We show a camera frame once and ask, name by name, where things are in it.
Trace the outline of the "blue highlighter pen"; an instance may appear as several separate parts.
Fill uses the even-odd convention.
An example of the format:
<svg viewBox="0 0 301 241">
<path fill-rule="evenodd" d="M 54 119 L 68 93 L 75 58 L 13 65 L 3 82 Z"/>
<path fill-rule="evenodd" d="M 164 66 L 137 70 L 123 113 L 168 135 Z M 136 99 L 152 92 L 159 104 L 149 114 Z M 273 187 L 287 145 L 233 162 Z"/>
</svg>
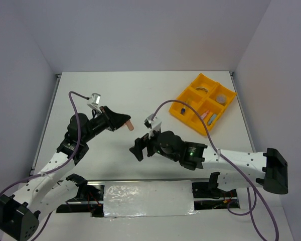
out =
<svg viewBox="0 0 301 241">
<path fill-rule="evenodd" d="M 217 115 L 215 113 L 212 114 L 212 116 L 207 121 L 207 125 L 210 126 L 212 124 L 212 122 L 215 120 L 216 117 L 217 117 Z"/>
</svg>

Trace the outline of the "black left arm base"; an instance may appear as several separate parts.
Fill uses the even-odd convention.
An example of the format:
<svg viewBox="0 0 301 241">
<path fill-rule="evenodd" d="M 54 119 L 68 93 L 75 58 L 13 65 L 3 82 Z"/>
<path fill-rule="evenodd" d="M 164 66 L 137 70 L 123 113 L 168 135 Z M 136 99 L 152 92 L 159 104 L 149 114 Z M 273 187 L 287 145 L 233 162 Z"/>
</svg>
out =
<svg viewBox="0 0 301 241">
<path fill-rule="evenodd" d="M 92 217 L 104 217 L 105 185 L 93 184 L 77 174 L 69 175 L 66 181 L 73 182 L 78 190 L 74 197 L 56 209 L 56 213 L 89 213 Z"/>
</svg>

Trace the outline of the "pink highlighter pen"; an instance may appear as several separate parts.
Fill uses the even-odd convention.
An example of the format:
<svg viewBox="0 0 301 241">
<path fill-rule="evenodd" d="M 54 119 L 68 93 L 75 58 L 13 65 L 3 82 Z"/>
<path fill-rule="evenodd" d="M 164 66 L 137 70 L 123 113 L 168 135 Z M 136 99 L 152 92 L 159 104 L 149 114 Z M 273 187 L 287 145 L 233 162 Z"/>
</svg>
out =
<svg viewBox="0 0 301 241">
<path fill-rule="evenodd" d="M 207 114 L 208 114 L 209 112 L 210 112 L 209 109 L 206 110 L 206 111 L 201 115 L 201 118 L 204 119 L 204 118 L 207 116 Z"/>
</svg>

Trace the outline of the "yellow compartment bin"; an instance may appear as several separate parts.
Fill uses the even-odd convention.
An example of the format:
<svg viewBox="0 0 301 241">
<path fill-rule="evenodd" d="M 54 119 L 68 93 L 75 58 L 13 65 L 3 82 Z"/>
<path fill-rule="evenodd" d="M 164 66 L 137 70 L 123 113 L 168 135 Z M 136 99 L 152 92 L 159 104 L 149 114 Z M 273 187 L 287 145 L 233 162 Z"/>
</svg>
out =
<svg viewBox="0 0 301 241">
<path fill-rule="evenodd" d="M 207 88 L 209 92 L 205 93 L 204 91 L 197 91 L 195 88 L 198 86 Z M 216 96 L 219 94 L 223 94 L 227 97 L 227 102 L 225 105 L 221 105 L 215 100 Z M 205 136 L 207 133 L 202 123 L 205 123 L 206 128 L 210 131 L 235 97 L 236 93 L 234 91 L 229 90 L 220 83 L 200 73 L 195 80 L 177 97 L 177 100 L 182 102 L 188 98 L 191 100 L 191 103 L 188 106 L 185 114 L 180 114 L 183 104 L 177 102 L 172 103 L 169 113 L 183 124 Z M 204 119 L 202 119 L 201 115 L 208 109 L 210 112 Z M 207 121 L 214 113 L 217 115 L 217 117 L 212 124 L 208 126 Z"/>
</svg>

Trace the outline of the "silver foil sheet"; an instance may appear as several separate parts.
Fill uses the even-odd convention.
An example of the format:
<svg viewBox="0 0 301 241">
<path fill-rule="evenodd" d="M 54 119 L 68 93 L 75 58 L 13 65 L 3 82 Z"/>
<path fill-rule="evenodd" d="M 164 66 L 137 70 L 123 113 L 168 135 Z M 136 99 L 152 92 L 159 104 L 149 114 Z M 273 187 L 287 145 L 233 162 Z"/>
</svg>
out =
<svg viewBox="0 0 301 241">
<path fill-rule="evenodd" d="M 106 217 L 185 216 L 195 214 L 191 181 L 107 182 Z"/>
</svg>

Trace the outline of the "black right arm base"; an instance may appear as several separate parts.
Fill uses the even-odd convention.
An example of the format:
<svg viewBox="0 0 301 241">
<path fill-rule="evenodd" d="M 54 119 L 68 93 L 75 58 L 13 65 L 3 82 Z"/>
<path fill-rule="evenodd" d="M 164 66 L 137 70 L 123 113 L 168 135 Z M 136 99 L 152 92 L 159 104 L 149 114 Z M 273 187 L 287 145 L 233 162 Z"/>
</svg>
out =
<svg viewBox="0 0 301 241">
<path fill-rule="evenodd" d="M 220 172 L 210 174 L 208 181 L 192 181 L 192 193 L 194 198 L 194 209 L 213 210 L 240 208 L 237 192 L 235 189 L 223 191 L 219 189 L 218 177 Z"/>
</svg>

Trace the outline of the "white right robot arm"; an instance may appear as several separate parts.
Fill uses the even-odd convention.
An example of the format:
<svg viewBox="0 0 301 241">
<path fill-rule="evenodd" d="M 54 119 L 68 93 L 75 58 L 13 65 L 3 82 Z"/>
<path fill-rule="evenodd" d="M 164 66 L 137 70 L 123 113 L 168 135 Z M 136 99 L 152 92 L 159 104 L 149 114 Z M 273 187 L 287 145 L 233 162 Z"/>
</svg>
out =
<svg viewBox="0 0 301 241">
<path fill-rule="evenodd" d="M 256 153 L 215 151 L 210 146 L 186 142 L 172 131 L 165 131 L 137 138 L 129 150 L 138 161 L 142 161 L 144 149 L 148 157 L 159 154 L 191 171 L 211 170 L 208 191 L 213 196 L 220 196 L 224 191 L 232 189 L 250 187 L 251 184 L 269 193 L 288 194 L 288 164 L 274 148 Z"/>
</svg>

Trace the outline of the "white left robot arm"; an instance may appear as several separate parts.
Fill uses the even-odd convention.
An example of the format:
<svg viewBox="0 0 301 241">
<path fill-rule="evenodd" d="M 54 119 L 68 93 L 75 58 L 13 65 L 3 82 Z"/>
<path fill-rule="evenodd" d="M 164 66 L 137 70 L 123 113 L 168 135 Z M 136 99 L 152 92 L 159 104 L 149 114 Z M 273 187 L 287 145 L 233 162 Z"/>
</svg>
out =
<svg viewBox="0 0 301 241">
<path fill-rule="evenodd" d="M 73 115 L 64 140 L 45 167 L 14 194 L 0 195 L 0 230 L 15 240 L 29 240 L 40 221 L 62 203 L 85 199 L 93 187 L 82 176 L 69 172 L 88 152 L 91 139 L 104 130 L 119 129 L 130 119 L 107 106 L 92 119 L 83 113 Z"/>
</svg>

